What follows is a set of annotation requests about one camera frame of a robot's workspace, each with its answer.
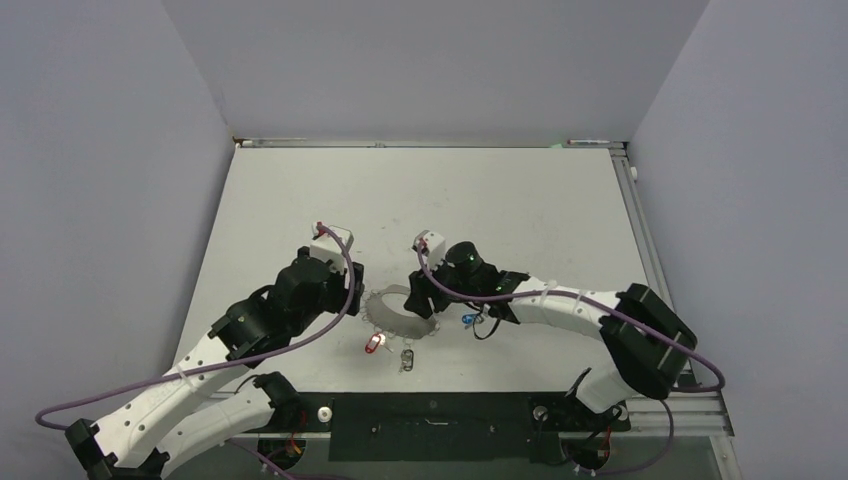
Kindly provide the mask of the steel oval key holder plate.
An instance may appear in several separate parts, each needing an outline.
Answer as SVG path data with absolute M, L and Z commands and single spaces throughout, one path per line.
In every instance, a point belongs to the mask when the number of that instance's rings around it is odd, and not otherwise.
M 364 320 L 390 338 L 420 340 L 435 335 L 440 325 L 434 317 L 422 318 L 403 308 L 409 294 L 408 287 L 398 284 L 372 290 L 363 305 Z

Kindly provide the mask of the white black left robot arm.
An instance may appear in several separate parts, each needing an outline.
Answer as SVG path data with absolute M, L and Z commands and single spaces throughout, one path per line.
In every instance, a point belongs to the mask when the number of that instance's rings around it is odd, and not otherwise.
M 268 353 L 324 313 L 355 315 L 363 267 L 337 246 L 299 249 L 276 281 L 233 304 L 167 373 L 111 414 L 65 430 L 90 479 L 165 479 L 195 456 L 240 433 L 284 430 L 302 418 L 299 392 L 279 372 L 259 374 L 211 406 L 220 388 L 259 366 Z

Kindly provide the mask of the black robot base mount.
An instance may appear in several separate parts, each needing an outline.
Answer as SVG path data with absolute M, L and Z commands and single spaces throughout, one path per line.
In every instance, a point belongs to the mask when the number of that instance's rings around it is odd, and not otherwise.
M 329 437 L 331 461 L 490 461 L 554 464 L 631 428 L 625 403 L 596 414 L 563 392 L 302 392 L 262 434 Z

